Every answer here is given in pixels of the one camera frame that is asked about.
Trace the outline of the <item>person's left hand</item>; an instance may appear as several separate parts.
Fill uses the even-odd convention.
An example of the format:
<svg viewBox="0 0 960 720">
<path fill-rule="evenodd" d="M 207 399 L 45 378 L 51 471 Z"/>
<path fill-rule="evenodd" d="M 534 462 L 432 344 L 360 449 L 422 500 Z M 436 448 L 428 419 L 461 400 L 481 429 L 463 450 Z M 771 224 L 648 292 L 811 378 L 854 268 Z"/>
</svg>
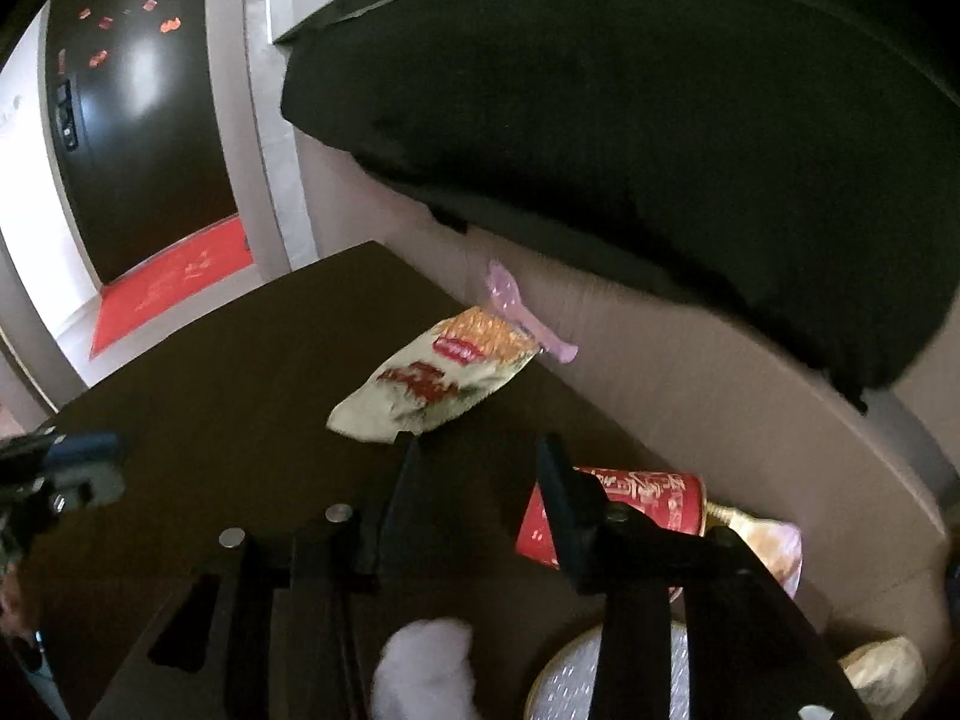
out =
<svg viewBox="0 0 960 720">
<path fill-rule="evenodd" d="M 2 634 L 31 640 L 39 626 L 39 601 L 18 564 L 11 564 L 2 575 Z"/>
</svg>

